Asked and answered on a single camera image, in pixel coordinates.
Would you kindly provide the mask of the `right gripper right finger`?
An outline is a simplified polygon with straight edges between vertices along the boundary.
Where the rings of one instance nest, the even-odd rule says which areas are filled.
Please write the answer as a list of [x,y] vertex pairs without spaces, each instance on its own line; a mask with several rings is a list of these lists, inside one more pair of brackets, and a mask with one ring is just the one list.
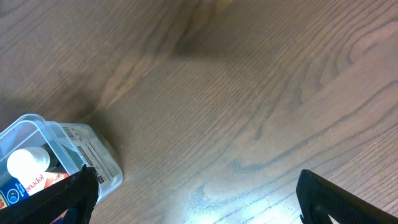
[[302,170],[296,194],[303,224],[397,223],[397,217],[365,202],[310,170]]

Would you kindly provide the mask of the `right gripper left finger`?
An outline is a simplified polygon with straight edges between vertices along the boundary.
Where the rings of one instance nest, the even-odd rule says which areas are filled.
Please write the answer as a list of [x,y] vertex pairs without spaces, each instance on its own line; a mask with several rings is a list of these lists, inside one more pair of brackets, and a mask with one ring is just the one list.
[[52,223],[65,214],[62,223],[90,222],[98,201],[99,184],[94,167],[82,170],[1,210],[2,224]]

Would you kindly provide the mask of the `red Panadol ActiFast box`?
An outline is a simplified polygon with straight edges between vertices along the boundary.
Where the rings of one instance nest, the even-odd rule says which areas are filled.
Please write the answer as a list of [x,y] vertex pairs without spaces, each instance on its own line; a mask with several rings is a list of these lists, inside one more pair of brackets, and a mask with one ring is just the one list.
[[50,187],[69,175],[65,172],[43,172],[34,176],[21,179],[20,182],[29,195],[36,194],[37,192]]

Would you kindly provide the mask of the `dark bottle white cap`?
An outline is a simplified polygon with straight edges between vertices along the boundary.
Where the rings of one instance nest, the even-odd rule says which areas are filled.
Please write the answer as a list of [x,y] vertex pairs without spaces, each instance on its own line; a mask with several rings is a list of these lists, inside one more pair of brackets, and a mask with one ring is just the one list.
[[7,171],[28,192],[42,189],[49,174],[65,173],[52,150],[42,147],[27,147],[12,152],[7,159]]

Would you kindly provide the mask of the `blue Cool Fever box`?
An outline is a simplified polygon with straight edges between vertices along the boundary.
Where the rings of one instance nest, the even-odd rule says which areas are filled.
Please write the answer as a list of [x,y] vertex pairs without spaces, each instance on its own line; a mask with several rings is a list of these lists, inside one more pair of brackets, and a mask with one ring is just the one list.
[[28,197],[29,194],[23,185],[16,178],[11,178],[5,184],[1,185],[0,209],[10,207]]

